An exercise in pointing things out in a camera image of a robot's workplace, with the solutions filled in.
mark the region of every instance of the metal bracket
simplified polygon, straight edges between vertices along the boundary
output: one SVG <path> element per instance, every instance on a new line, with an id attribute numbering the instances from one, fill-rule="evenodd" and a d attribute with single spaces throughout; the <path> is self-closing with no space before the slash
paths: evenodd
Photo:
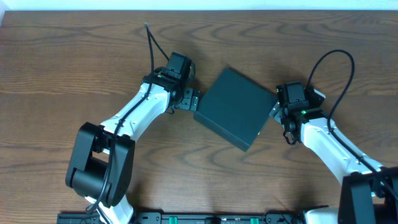
<path id="1" fill-rule="evenodd" d="M 269 116 L 279 124 L 282 124 L 282 122 L 280 121 L 282 119 L 282 108 L 280 107 L 279 101 L 276 102 L 275 106 L 269 112 Z"/>
<path id="2" fill-rule="evenodd" d="M 199 103 L 199 96 L 199 90 L 194 90 L 193 88 L 186 87 L 184 89 L 184 96 L 182 98 L 182 101 L 177 105 L 172 105 L 172 108 L 187 111 L 196 111 Z"/>
<path id="3" fill-rule="evenodd" d="M 291 213 L 268 213 L 266 215 L 162 215 L 158 212 L 137 213 L 129 224 L 303 224 Z M 58 214 L 57 224 L 102 224 L 100 215 Z"/>

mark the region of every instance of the wood grain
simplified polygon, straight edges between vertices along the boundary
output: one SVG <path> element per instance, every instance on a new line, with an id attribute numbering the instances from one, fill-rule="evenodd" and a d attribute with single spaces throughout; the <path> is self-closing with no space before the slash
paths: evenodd
<path id="1" fill-rule="evenodd" d="M 87 203 L 66 187 L 78 128 L 115 114 L 149 72 L 143 23 L 168 53 L 197 64 L 209 89 L 230 65 L 273 90 L 306 82 L 327 51 L 345 49 L 356 77 L 335 114 L 342 131 L 387 166 L 398 162 L 398 12 L 6 12 L 0 28 L 0 223 L 55 223 Z M 165 65 L 161 54 L 155 63 Z M 349 61 L 331 55 L 313 82 L 330 109 Z M 137 143 L 129 201 L 165 212 L 251 212 L 337 206 L 339 184 L 314 153 L 288 146 L 269 121 L 244 153 L 177 111 Z"/>

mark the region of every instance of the black cable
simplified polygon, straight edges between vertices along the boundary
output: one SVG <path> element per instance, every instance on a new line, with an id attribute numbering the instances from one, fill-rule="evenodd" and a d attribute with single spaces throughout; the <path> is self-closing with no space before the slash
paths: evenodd
<path id="1" fill-rule="evenodd" d="M 290 221 L 288 221 L 288 219 L 285 217 L 285 215 L 284 215 L 284 213 L 283 212 L 281 212 L 281 211 L 279 211 L 279 210 L 269 210 L 269 211 L 266 211 L 266 212 L 264 212 L 263 214 L 262 214 L 262 221 L 264 221 L 264 223 L 265 224 L 268 224 L 268 221 L 266 220 L 266 218 L 267 218 L 267 215 L 268 214 L 278 214 L 278 215 L 281 215 L 282 216 L 282 218 L 284 219 L 284 221 L 278 221 L 278 223 L 287 223 L 287 224 L 292 224 Z M 294 222 L 294 220 L 299 220 L 299 219 L 297 219 L 297 216 L 295 215 L 295 214 L 290 214 L 290 215 L 293 215 L 293 219 L 292 219 L 292 221 Z"/>
<path id="2" fill-rule="evenodd" d="M 102 211 L 102 209 L 100 207 L 97 208 L 97 211 L 98 211 L 99 215 L 101 215 L 101 217 L 104 218 L 106 224 L 111 224 L 108 220 L 108 217 L 105 215 L 104 211 Z"/>
<path id="3" fill-rule="evenodd" d="M 152 35 L 152 33 L 149 33 L 149 35 L 150 35 L 151 39 L 154 41 L 156 47 L 160 50 L 160 52 L 162 52 L 163 56 L 164 56 L 167 60 L 169 60 L 169 57 L 168 57 L 167 54 L 163 51 L 163 49 L 159 46 L 159 44 L 156 42 L 155 37 Z"/>
<path id="4" fill-rule="evenodd" d="M 353 81 L 354 78 L 354 73 L 355 73 L 355 63 L 354 63 L 354 58 L 353 56 L 348 53 L 345 50 L 332 50 L 328 53 L 326 53 L 324 56 L 322 56 L 319 61 L 315 64 L 314 68 L 312 69 L 310 78 L 308 79 L 308 83 L 307 83 L 307 87 L 308 88 L 310 86 L 311 83 L 311 79 L 313 77 L 313 74 L 315 72 L 315 70 L 317 69 L 318 65 L 320 64 L 320 62 L 327 57 L 328 55 L 335 53 L 335 52 L 341 52 L 345 55 L 348 56 L 349 60 L 351 61 L 351 74 L 349 76 L 349 80 L 347 82 L 347 85 L 345 86 L 343 92 L 341 92 L 341 95 L 338 97 L 338 99 L 336 100 L 335 105 L 332 107 L 331 111 L 330 111 L 330 115 L 328 117 L 327 120 L 327 125 L 328 125 L 328 130 L 329 132 L 333 135 L 333 137 L 335 137 L 335 139 L 343 146 L 347 149 L 347 151 L 349 153 L 351 153 L 352 155 L 354 155 L 354 157 L 363 165 L 365 165 L 375 176 L 375 178 L 380 181 L 381 183 L 383 183 L 383 186 L 385 187 L 385 189 L 395 198 L 396 202 L 398 202 L 398 194 L 397 192 L 394 191 L 394 189 L 392 189 L 392 187 L 389 185 L 389 183 L 387 183 L 387 180 L 384 177 L 381 177 L 380 173 L 373 168 L 365 159 L 363 156 L 358 155 L 354 150 L 352 150 L 352 148 L 350 148 L 349 146 L 347 146 L 347 144 L 345 144 L 335 133 L 334 129 L 331 127 L 330 121 L 331 121 L 331 117 L 333 116 L 333 113 L 335 112 L 337 106 L 339 105 L 340 101 L 343 99 L 343 97 L 345 96 L 349 86 L 351 85 L 351 82 Z"/>
<path id="5" fill-rule="evenodd" d="M 86 213 L 93 213 L 97 208 L 99 208 L 99 204 L 100 201 L 102 201 L 103 197 L 105 196 L 105 190 L 106 190 L 106 186 L 108 185 L 109 182 L 109 177 L 110 177 L 110 170 L 112 168 L 112 162 L 113 162 L 113 154 L 114 154 L 114 149 L 116 147 L 116 138 L 118 136 L 118 132 L 120 130 L 120 127 L 123 125 L 124 121 L 126 120 L 126 118 L 144 101 L 147 99 L 147 97 L 149 96 L 150 90 L 152 88 L 152 77 L 154 75 L 154 52 L 152 49 L 152 42 L 150 41 L 150 38 L 152 36 L 151 32 L 149 31 L 148 25 L 147 23 L 145 23 L 145 28 L 147 30 L 147 36 L 148 36 L 148 44 L 149 44 L 149 52 L 150 52 L 150 81 L 149 81 L 149 86 L 148 86 L 148 90 L 145 92 L 144 97 L 142 97 L 132 108 L 129 109 L 129 111 L 118 121 L 118 124 L 116 125 L 116 128 L 113 132 L 112 135 L 112 143 L 111 143 L 111 147 L 109 149 L 109 158 L 108 158 L 108 167 L 105 171 L 105 175 L 104 175 L 104 182 L 101 188 L 101 192 L 99 193 L 98 199 L 96 200 L 95 203 L 89 205 L 86 207 Z M 159 50 L 165 55 L 164 51 L 160 48 L 160 46 L 157 44 L 157 42 L 155 41 L 155 39 L 152 36 L 152 40 L 155 42 L 156 46 L 159 48 Z"/>

